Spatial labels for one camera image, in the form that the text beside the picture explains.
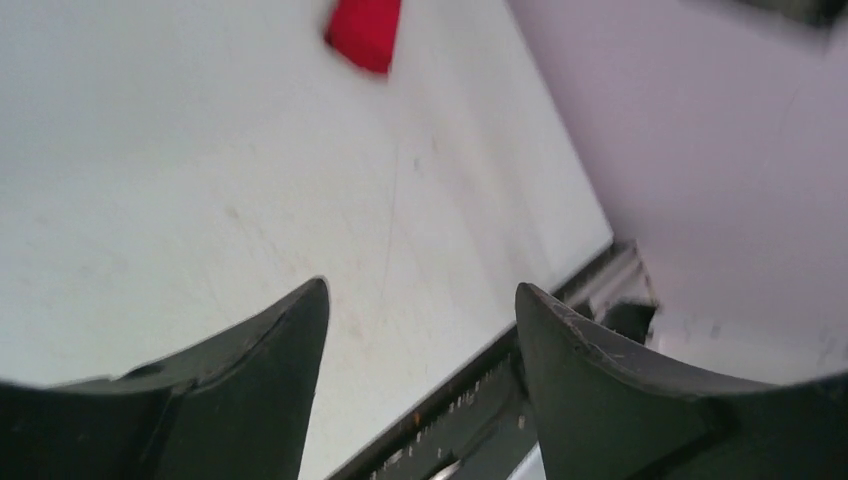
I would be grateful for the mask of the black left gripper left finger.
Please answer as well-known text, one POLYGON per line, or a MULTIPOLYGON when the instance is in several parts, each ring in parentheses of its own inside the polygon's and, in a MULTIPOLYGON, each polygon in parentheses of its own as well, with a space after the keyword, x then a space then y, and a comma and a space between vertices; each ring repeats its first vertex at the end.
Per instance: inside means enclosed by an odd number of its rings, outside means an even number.
POLYGON ((324 352, 328 286, 116 379, 1 386, 5 479, 295 479, 324 352))

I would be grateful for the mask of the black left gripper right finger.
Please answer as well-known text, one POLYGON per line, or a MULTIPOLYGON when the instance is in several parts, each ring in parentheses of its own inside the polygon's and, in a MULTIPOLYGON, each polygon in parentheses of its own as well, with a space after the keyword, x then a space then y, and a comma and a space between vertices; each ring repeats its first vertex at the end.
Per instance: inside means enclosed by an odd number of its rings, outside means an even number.
POLYGON ((520 284, 515 311, 550 479, 843 479, 847 377, 785 386, 664 356, 520 284))

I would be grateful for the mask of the red cloth napkin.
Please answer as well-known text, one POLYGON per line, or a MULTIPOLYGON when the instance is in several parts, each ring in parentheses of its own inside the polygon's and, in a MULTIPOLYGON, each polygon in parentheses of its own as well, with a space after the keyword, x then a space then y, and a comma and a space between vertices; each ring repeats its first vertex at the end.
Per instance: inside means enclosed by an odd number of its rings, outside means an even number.
POLYGON ((400 24, 401 0, 340 0, 324 29, 325 43, 354 66, 389 74, 400 24))

